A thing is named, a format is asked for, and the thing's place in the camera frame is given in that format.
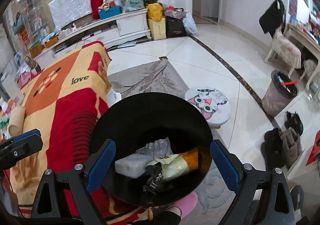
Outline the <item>grey floor rug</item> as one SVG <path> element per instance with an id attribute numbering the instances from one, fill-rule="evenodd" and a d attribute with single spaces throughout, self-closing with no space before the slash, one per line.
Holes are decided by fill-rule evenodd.
<path id="1" fill-rule="evenodd" d="M 218 224 L 234 198 L 209 153 L 210 142 L 220 136 L 184 100 L 188 86 L 174 67 L 164 59 L 110 74 L 108 79 L 122 96 L 108 112 L 116 159 L 166 138 L 174 153 L 198 148 L 199 167 L 169 181 L 159 195 L 165 202 L 193 189 L 199 201 L 184 223 Z"/>

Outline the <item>white cloth covered TV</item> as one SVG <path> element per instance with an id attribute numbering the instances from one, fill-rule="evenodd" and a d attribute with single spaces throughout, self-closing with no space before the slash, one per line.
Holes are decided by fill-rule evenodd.
<path id="1" fill-rule="evenodd" d="M 48 7 L 56 29 L 92 13 L 91 0 L 52 0 Z"/>

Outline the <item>brown paper cup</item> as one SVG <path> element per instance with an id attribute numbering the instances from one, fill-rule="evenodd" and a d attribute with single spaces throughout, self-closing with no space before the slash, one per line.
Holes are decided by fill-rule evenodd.
<path id="1" fill-rule="evenodd" d="M 25 108 L 20 105 L 16 105 L 9 118 L 8 134 L 10 137 L 15 137 L 22 134 L 23 124 L 25 119 Z"/>

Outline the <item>black round trash bin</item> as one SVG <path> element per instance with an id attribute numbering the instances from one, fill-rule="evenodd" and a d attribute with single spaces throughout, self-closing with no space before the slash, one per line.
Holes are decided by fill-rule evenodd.
<path id="1" fill-rule="evenodd" d="M 96 153 L 106 140 L 111 139 L 112 141 L 114 141 L 111 136 L 111 126 L 108 123 L 108 112 L 114 105 L 112 105 L 99 118 L 93 129 L 89 144 L 89 151 L 91 153 Z M 172 151 L 170 141 L 166 138 L 147 143 L 145 146 L 137 149 L 132 154 L 149 155 L 153 157 L 153 160 L 155 160 L 158 158 L 166 157 L 168 155 L 180 153 L 174 153 Z M 117 160 L 118 159 L 116 159 L 115 155 L 101 185 L 109 194 L 124 202 L 140 206 L 155 207 L 167 205 L 172 202 L 178 201 L 194 191 L 193 189 L 189 189 L 186 192 L 181 193 L 175 199 L 163 202 L 161 196 L 159 195 L 159 192 L 169 181 L 156 181 L 156 178 L 152 176 L 148 171 L 146 171 L 139 178 L 129 178 L 124 175 L 118 174 L 115 171 L 115 161 Z"/>

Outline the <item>pink slipper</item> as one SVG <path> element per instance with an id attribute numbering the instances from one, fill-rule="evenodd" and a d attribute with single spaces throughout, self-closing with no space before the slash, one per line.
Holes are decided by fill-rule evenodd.
<path id="1" fill-rule="evenodd" d="M 191 192 L 189 195 L 173 203 L 171 207 L 179 209 L 179 216 L 181 219 L 185 218 L 191 213 L 198 202 L 198 196 L 196 192 Z"/>

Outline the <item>cat face round stool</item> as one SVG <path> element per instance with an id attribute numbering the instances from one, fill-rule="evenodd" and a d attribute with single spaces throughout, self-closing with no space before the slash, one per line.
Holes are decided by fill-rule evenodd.
<path id="1" fill-rule="evenodd" d="M 186 91 L 184 99 L 197 108 L 215 129 L 221 128 L 231 116 L 229 99 L 216 88 L 192 87 Z"/>

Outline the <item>clear plastic bag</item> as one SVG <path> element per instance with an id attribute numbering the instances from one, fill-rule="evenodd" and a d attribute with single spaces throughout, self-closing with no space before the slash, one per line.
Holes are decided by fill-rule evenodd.
<path id="1" fill-rule="evenodd" d="M 144 8 L 144 3 L 142 0 L 125 0 L 123 6 L 123 12 L 129 13 L 133 11 L 137 11 Z"/>

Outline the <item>blue storage basket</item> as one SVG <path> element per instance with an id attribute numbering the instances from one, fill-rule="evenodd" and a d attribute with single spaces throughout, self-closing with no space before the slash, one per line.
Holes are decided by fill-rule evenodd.
<path id="1" fill-rule="evenodd" d="M 98 15 L 101 20 L 117 16 L 122 13 L 121 6 L 110 7 L 108 10 L 99 10 Z"/>

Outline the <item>grey patterned waste basket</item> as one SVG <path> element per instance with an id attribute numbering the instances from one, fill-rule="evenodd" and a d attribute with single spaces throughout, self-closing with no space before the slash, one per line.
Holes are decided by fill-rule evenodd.
<path id="1" fill-rule="evenodd" d="M 264 111 L 276 117 L 298 95 L 297 83 L 281 71 L 272 71 L 271 82 L 261 100 Z"/>

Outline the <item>black jacket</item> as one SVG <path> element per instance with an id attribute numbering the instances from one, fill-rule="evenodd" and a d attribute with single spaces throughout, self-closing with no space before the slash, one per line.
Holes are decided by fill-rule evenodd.
<path id="1" fill-rule="evenodd" d="M 265 34 L 269 33 L 272 38 L 279 27 L 281 33 L 284 33 L 286 25 L 286 10 L 282 0 L 274 0 L 271 6 L 259 19 L 259 24 L 263 32 Z"/>

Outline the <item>orange bread wrapper bag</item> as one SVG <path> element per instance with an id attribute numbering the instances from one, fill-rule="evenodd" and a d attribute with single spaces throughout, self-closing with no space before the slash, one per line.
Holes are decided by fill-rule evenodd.
<path id="1" fill-rule="evenodd" d="M 182 154 L 173 154 L 155 159 L 147 164 L 145 170 L 156 181 L 170 181 L 199 168 L 199 149 Z"/>

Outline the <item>black shopping bag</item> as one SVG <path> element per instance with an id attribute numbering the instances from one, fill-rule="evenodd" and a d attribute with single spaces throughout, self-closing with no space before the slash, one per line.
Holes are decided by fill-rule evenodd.
<path id="1" fill-rule="evenodd" d="M 177 18 L 166 16 L 165 28 L 167 38 L 183 37 L 187 35 L 182 20 Z"/>

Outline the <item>white floral chair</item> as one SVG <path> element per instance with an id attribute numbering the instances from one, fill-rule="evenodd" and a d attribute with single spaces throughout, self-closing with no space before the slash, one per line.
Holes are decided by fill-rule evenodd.
<path id="1" fill-rule="evenodd" d="M 266 63 L 273 53 L 278 54 L 285 63 L 287 63 L 291 68 L 288 74 L 290 78 L 295 69 L 300 69 L 301 67 L 301 51 L 297 46 L 295 46 L 290 40 L 288 40 L 281 32 L 283 25 L 280 25 L 274 35 L 271 42 L 270 51 L 265 58 Z"/>

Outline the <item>cream paper shopping bag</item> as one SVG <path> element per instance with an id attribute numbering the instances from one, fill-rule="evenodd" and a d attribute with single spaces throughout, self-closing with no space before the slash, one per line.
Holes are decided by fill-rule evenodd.
<path id="1" fill-rule="evenodd" d="M 154 41 L 167 38 L 164 17 L 160 21 L 154 21 L 148 18 L 148 25 Z"/>

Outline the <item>white console table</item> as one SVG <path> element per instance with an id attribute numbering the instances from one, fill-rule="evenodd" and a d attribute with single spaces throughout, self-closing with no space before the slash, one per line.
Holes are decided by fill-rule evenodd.
<path id="1" fill-rule="evenodd" d="M 309 34 L 291 24 L 287 25 L 287 32 L 285 36 L 287 39 L 290 37 L 296 39 L 303 47 L 306 47 L 318 61 L 315 70 L 312 72 L 305 86 L 306 90 L 309 90 L 313 78 L 319 73 L 319 45 Z"/>

